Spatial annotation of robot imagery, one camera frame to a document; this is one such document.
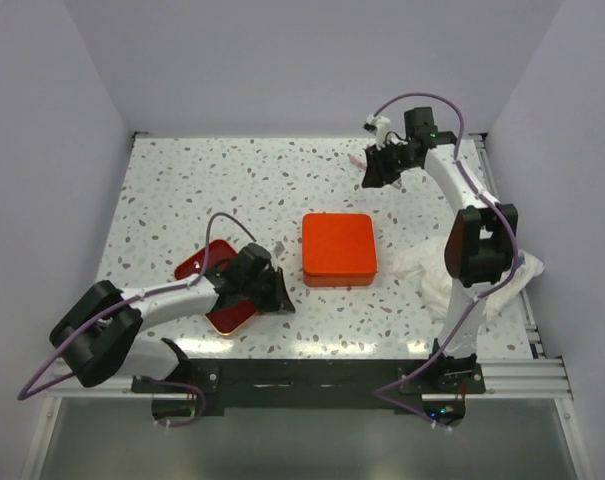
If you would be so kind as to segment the orange box lid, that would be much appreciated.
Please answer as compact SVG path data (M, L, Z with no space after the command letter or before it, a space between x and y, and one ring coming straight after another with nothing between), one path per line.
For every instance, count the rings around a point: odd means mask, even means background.
M373 222L363 213L307 213L302 219L303 274L377 274Z

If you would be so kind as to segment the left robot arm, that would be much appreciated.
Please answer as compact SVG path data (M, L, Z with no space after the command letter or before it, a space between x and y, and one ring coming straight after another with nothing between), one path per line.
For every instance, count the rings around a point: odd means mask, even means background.
M256 313L292 313L278 260L284 247L249 243L229 259L206 260L205 270L164 286L118 289L95 283L53 328L51 344L86 388L113 376L146 376L167 392L189 380L186 354L169 340L141 331L192 315L222 334Z

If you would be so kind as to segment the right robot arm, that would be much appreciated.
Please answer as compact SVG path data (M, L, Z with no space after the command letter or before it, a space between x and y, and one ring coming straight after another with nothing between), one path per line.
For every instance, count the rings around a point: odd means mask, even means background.
M448 393L464 375L473 374L488 297L515 274L518 211L486 191L466 166L463 134L439 130L431 108L407 111L404 123L406 137L397 140L388 118L380 113L366 118L364 128L374 134L375 143L365 150L361 185L382 188L420 168L436 182L455 215L443 253L452 280L445 321L429 358L403 379L423 378L434 390Z

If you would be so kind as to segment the orange compartment cookie box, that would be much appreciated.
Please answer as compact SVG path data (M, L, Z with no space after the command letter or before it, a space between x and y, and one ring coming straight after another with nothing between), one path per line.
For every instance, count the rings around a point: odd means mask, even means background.
M312 288L347 288L368 287L375 279L376 273L331 273L326 275L312 275L307 272L303 274L306 286Z

